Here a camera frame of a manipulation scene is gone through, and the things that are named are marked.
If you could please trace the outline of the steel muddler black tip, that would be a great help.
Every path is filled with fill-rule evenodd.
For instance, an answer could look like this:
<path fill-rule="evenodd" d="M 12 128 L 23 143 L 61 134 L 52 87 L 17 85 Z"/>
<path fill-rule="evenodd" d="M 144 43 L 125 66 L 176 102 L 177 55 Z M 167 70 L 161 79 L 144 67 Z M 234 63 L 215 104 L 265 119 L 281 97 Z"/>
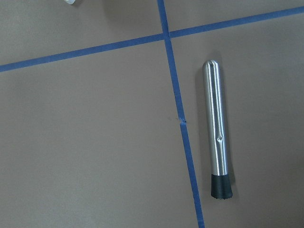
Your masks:
<path fill-rule="evenodd" d="M 217 61 L 207 60 L 203 64 L 202 71 L 211 162 L 211 196 L 226 200 L 232 198 L 233 192 L 228 173 L 220 67 Z"/>

